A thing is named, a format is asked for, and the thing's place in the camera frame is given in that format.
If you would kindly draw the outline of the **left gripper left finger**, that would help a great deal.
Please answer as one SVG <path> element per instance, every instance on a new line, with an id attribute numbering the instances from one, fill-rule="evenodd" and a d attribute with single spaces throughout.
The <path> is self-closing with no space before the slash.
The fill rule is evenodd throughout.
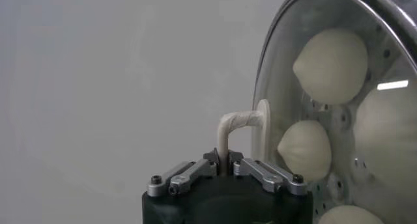
<path id="1" fill-rule="evenodd" d="M 182 195 L 191 190 L 192 185 L 201 177 L 218 175 L 218 151 L 204 153 L 198 161 L 183 161 L 170 168 L 162 175 L 154 175 L 147 184 L 149 197 L 162 197 L 164 195 Z"/>

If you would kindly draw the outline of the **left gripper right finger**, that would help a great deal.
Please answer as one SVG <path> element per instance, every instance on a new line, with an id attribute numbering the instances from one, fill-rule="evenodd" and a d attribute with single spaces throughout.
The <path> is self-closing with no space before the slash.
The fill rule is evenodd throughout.
<path id="1" fill-rule="evenodd" d="M 251 176 L 269 193 L 286 189 L 292 195 L 307 195 L 304 177 L 292 174 L 272 163 L 245 158 L 242 153 L 229 151 L 229 170 L 234 176 Z"/>

